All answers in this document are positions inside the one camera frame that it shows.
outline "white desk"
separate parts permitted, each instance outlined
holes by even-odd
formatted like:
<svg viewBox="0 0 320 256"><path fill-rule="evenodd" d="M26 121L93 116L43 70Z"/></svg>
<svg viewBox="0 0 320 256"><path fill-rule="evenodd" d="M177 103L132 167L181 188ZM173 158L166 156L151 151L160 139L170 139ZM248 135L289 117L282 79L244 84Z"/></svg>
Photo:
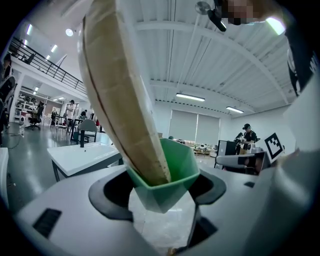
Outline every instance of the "white desk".
<svg viewBox="0 0 320 256"><path fill-rule="evenodd" d="M9 208L8 194L7 194L7 166L9 153L6 147L0 148L0 196Z"/></svg>
<svg viewBox="0 0 320 256"><path fill-rule="evenodd" d="M86 143L82 148L80 145L53 147L47 151L57 182L60 180L58 170L68 178L106 168L122 158L114 146L101 142Z"/></svg>

